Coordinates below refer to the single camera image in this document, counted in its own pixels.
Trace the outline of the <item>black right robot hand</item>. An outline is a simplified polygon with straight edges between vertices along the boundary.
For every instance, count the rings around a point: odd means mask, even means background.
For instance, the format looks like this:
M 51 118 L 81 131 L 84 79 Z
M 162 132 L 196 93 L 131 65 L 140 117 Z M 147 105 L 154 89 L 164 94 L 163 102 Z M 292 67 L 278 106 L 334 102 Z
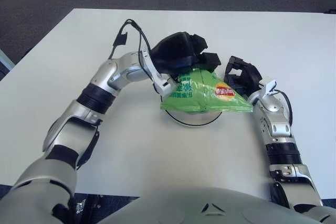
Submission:
M 260 90 L 259 82 L 262 79 L 257 68 L 242 59 L 231 56 L 225 69 L 224 82 L 233 88 L 243 98 Z

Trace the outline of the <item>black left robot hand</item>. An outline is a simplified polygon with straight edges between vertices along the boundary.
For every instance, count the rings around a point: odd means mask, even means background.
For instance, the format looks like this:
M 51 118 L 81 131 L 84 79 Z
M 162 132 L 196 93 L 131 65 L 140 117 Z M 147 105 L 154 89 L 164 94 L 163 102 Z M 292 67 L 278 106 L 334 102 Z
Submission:
M 203 37 L 178 32 L 162 39 L 151 49 L 151 60 L 159 73 L 168 74 L 175 80 L 193 69 L 214 72 L 221 61 L 218 54 L 204 52 L 207 48 Z

